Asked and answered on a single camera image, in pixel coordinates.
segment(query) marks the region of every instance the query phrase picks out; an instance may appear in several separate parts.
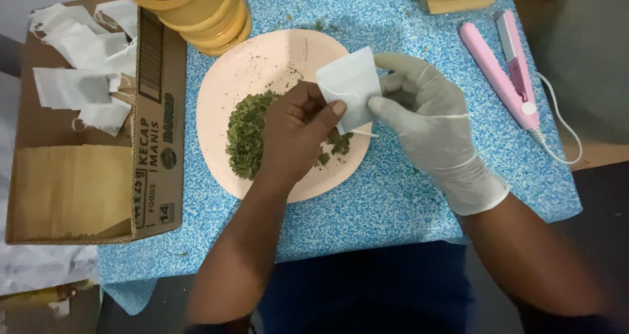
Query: blue speckled tablecloth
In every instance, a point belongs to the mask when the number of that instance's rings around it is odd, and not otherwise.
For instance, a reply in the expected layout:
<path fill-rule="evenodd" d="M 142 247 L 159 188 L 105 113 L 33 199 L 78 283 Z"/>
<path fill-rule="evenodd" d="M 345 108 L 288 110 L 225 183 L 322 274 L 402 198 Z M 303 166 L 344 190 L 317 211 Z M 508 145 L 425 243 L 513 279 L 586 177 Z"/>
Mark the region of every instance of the blue speckled tablecloth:
<path fill-rule="evenodd" d="M 252 36 L 277 29 L 313 28 L 319 20 L 323 32 L 349 51 L 369 45 L 374 52 L 404 52 L 433 63 L 465 92 L 478 151 L 496 173 L 507 179 L 514 194 L 548 222 L 581 211 L 569 168 L 554 162 L 517 125 L 459 37 L 460 25 L 474 22 L 507 71 L 492 15 L 496 10 L 514 9 L 513 0 L 497 0 L 488 9 L 443 16 L 427 15 L 418 0 L 248 3 L 253 16 Z M 534 73 L 526 43 L 524 51 L 530 72 Z M 196 132 L 198 90 L 214 61 L 189 46 L 182 226 L 127 245 L 99 247 L 101 281 L 132 314 L 146 305 L 157 278 L 198 270 L 238 206 L 238 200 L 210 174 Z M 533 79 L 533 88 L 548 145 L 561 152 L 552 114 L 537 78 Z M 379 123 L 373 130 L 381 137 L 371 140 L 364 161 L 349 179 L 323 195 L 288 205 L 277 247 L 278 262 L 462 236 L 443 195 L 426 174 L 414 173 L 394 133 Z"/>

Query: white latex glove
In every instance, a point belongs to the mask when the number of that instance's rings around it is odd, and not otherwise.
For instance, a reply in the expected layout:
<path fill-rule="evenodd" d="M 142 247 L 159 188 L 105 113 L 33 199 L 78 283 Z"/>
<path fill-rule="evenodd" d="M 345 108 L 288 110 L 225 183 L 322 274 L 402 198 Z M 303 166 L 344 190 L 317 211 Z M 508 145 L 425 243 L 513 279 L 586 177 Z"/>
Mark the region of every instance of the white latex glove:
<path fill-rule="evenodd" d="M 509 187 L 472 144 L 463 91 L 422 59 L 397 53 L 373 57 L 377 66 L 395 73 L 380 78 L 382 94 L 390 99 L 372 97 L 369 108 L 395 130 L 406 156 L 434 179 L 452 210 L 477 214 L 504 200 Z"/>

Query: pink heat sealer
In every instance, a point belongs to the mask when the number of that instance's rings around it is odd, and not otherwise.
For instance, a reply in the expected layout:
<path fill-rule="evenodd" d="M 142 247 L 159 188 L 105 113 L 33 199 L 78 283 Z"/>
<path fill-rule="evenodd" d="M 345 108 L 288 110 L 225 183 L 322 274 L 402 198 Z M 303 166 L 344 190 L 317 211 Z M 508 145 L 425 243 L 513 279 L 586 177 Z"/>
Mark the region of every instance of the pink heat sealer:
<path fill-rule="evenodd" d="M 487 80 L 494 88 L 498 97 L 509 109 L 513 117 L 525 130 L 538 128 L 540 117 L 537 113 L 533 85 L 526 67 L 526 57 L 522 49 L 520 35 L 516 27 L 515 16 L 511 11 L 505 11 L 497 20 L 498 33 L 503 50 L 509 63 L 511 79 L 498 64 L 483 37 L 472 23 L 465 23 L 461 27 L 461 39 L 478 63 Z"/>

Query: plate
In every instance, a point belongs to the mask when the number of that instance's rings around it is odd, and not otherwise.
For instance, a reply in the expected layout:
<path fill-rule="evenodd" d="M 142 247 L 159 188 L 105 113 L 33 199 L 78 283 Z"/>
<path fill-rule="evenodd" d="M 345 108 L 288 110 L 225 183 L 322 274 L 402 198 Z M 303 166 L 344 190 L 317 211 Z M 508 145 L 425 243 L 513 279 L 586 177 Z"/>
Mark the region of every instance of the plate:
<path fill-rule="evenodd" d="M 209 171 L 228 193 L 242 199 L 252 181 L 234 174 L 225 152 L 227 124 L 238 102 L 248 94 L 271 89 L 283 94 L 297 80 L 316 82 L 316 71 L 349 52 L 334 38 L 307 29 L 287 29 L 261 34 L 218 58 L 200 85 L 197 132 Z M 371 132 L 371 123 L 359 128 Z M 348 179 L 362 162 L 370 137 L 354 135 L 350 152 L 332 155 L 326 166 L 314 167 L 288 197 L 297 202 L 318 196 Z M 324 144 L 329 152 L 332 147 Z"/>

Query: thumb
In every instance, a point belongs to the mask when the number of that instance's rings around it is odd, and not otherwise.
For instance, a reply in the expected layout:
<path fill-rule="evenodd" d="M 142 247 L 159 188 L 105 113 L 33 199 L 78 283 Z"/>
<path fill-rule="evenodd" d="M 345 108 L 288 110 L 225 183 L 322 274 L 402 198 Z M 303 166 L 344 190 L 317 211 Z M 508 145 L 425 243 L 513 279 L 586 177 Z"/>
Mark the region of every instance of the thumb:
<path fill-rule="evenodd" d="M 402 107 L 396 101 L 384 97 L 371 97 L 367 105 L 379 120 L 397 133 L 408 130 L 418 117 L 417 114 Z"/>
<path fill-rule="evenodd" d="M 334 101 L 325 106 L 306 126 L 308 133 L 318 141 L 323 141 L 343 117 L 347 105 L 343 101 Z"/>

